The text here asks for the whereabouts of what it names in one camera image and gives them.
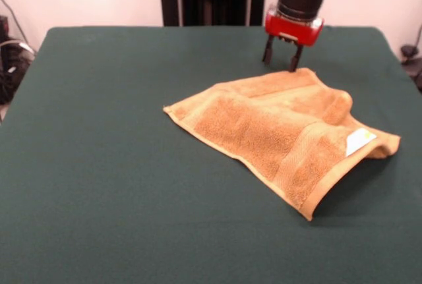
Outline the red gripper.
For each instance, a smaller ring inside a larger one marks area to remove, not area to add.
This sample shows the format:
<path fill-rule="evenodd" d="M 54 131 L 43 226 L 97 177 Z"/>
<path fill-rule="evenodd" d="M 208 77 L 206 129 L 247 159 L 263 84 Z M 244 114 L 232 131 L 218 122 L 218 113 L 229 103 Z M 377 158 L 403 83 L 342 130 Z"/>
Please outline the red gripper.
<path fill-rule="evenodd" d="M 298 44 L 288 69 L 289 72 L 295 72 L 303 52 L 303 46 L 313 46 L 322 32 L 323 26 L 323 18 L 317 17 L 310 22 L 298 22 L 285 18 L 276 11 L 268 11 L 265 17 L 265 30 L 269 36 L 262 62 L 265 65 L 269 65 L 271 62 L 274 37 L 284 39 Z"/>

